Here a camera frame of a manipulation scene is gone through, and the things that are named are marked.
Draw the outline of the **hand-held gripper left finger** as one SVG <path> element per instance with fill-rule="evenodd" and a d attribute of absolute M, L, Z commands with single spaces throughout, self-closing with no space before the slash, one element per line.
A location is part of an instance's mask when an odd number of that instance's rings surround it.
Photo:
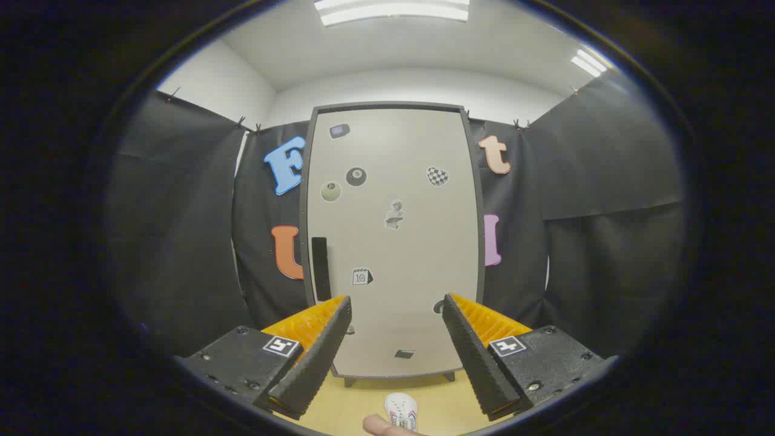
<path fill-rule="evenodd" d="M 264 329 L 236 326 L 176 360 L 227 397 L 298 420 L 331 370 L 351 319 L 351 298 L 337 296 Z"/>

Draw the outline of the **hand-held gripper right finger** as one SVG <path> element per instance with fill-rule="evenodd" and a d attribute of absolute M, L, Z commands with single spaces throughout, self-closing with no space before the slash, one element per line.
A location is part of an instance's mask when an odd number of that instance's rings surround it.
<path fill-rule="evenodd" d="M 618 362 L 603 358 L 559 326 L 529 328 L 449 293 L 442 318 L 484 415 L 529 413 L 595 383 Z"/>

